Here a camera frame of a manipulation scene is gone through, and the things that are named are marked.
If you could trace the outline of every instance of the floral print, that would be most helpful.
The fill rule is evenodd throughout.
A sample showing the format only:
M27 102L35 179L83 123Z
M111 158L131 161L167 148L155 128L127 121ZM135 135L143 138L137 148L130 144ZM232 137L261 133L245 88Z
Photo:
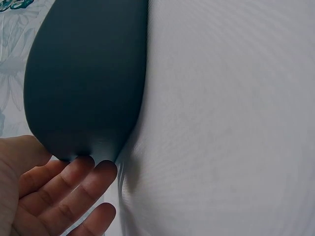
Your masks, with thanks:
M3 0L0 2L0 12L4 12L7 9L19 9L27 8L34 0Z
M0 137L30 133L23 109L25 66L36 31L52 3L0 0Z

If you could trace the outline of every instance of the hand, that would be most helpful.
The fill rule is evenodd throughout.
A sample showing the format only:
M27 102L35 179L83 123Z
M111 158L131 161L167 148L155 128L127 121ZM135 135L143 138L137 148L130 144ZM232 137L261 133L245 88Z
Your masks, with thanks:
M70 164L50 158L33 136L0 139L1 236L59 236L117 175L110 161L94 168L91 157L78 157ZM115 214L111 204L103 203L69 235L100 236Z

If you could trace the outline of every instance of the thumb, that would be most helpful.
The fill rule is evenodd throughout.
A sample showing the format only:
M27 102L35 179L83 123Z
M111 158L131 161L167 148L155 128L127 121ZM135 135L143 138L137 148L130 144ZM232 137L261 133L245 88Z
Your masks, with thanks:
M0 139L0 164L7 165L17 177L51 158L45 147L31 135Z

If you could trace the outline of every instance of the silicone object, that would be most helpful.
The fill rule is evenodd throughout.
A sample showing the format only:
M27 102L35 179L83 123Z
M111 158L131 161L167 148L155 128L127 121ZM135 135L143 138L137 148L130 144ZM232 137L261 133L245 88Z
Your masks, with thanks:
M27 62L32 133L58 159L114 161L141 107L147 0L56 0Z

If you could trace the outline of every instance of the finger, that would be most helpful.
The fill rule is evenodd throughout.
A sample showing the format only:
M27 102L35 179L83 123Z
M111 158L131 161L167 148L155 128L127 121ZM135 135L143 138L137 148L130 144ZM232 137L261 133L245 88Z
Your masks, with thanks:
M114 163L101 162L71 194L43 212L39 219L50 235L59 235L76 222L104 194L116 175Z
M102 203L68 236L101 236L116 216L116 209L109 203Z
M19 177L35 166L45 165L51 154L31 135L0 139L0 161Z
M19 205L38 216L68 195L93 168L94 161L91 157L78 157L37 192L22 198Z
M34 167L19 179L19 198L37 191L68 165L68 162L50 161L45 166Z

